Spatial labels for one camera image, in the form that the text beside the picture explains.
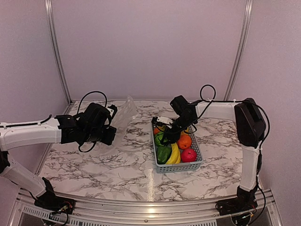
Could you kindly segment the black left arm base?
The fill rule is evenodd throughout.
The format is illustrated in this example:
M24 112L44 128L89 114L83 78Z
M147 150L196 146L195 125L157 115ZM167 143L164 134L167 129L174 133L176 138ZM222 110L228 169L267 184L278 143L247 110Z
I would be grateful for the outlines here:
M75 206L75 200L57 196L50 181L44 177L42 177L42 180L45 184L46 191L42 195L34 198L34 204L38 207L42 207L47 210L52 210L55 213L62 212L62 208L66 206L67 209L65 209L64 212L66 212L67 214L72 214Z

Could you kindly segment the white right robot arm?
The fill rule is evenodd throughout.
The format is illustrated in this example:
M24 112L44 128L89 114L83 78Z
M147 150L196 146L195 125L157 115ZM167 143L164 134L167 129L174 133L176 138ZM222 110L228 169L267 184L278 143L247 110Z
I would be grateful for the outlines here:
M242 178L238 187L241 194L233 200L233 207L243 211L252 201L247 193L256 192L258 188L262 145L270 129L264 110L252 98L242 101L198 100L190 103L180 95L170 105L178 118L159 116L152 121L156 126L166 126L163 132L169 143L175 142L182 131L201 118L233 121L243 151Z

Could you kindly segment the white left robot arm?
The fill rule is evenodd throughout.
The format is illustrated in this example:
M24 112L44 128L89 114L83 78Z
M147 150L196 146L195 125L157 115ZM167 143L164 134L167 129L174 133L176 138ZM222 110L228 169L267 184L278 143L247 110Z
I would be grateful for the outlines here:
M77 143L82 147L90 142L111 145L117 129L111 122L118 109L115 105L104 107L91 103L84 112L71 115L49 116L43 121L0 125L0 175L28 190L36 198L54 210L59 198L51 183L36 176L9 156L9 150L36 144Z

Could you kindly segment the green toy watermelon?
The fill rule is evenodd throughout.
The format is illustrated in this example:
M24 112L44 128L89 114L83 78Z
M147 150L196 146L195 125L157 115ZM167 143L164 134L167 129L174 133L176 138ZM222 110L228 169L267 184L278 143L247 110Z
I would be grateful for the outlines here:
M162 146L160 144L161 134L164 134L164 132L159 132L158 134L155 135L154 141L157 146Z

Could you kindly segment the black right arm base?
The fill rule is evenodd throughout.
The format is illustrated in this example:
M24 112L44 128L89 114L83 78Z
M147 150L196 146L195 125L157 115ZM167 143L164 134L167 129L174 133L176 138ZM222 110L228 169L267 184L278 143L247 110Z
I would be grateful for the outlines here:
M246 191L238 186L237 196L235 198L219 200L216 202L215 208L219 212L220 216L257 208L258 204L255 198L257 190L258 186L255 186L251 191Z

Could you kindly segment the clear zip top bag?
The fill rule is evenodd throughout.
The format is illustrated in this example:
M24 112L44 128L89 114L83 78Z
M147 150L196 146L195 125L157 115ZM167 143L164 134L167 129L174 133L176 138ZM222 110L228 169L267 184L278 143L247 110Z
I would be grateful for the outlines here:
M111 126L117 129L115 138L111 145L98 142L94 150L96 150L99 154L108 154L110 151L121 146L128 125L137 115L136 105L131 96L127 96L125 102L118 106L117 109L118 111L111 123Z

